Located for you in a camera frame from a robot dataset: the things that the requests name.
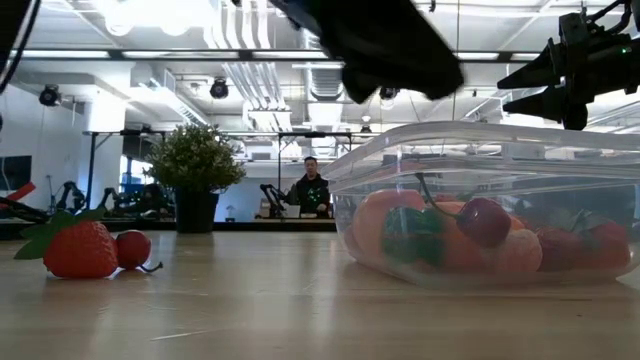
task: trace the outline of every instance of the ceiling beam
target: ceiling beam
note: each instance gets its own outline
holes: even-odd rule
[[[522,33],[527,31],[527,29],[529,29],[529,27],[533,25],[533,23],[536,22],[536,20],[538,20],[540,16],[544,14],[547,10],[549,10],[551,6],[553,6],[553,4],[556,2],[557,0],[546,0],[546,2],[542,4],[542,6],[536,11],[537,14],[529,18],[524,24],[522,24],[522,26],[520,26],[516,31],[511,33],[511,35],[505,41],[503,41],[502,44],[500,44],[500,46],[498,46],[498,50],[504,51],[504,49],[509,47],[509,45],[511,45],[512,42],[514,42],[520,35],[522,35]]]

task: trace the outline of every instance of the potted plant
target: potted plant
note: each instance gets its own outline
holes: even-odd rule
[[[178,126],[151,148],[149,175],[175,193],[179,233],[213,229],[219,193],[246,175],[233,160],[235,148],[218,126]]]

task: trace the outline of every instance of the table surface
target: table surface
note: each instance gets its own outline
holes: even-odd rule
[[[0,243],[3,359],[637,359],[640,275],[427,290],[354,263],[335,234],[151,233],[153,275],[47,277]]]

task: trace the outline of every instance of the black jacket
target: black jacket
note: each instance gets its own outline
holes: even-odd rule
[[[316,175],[313,180],[309,180],[307,175],[303,176],[296,183],[296,192],[298,193],[301,214],[329,215],[329,182],[324,180],[320,174]],[[316,209],[320,204],[325,204],[327,210],[318,212]]]

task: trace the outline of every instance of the container lid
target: container lid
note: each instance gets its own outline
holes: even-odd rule
[[[332,192],[416,172],[640,179],[640,136],[439,121],[391,129],[322,169]]]

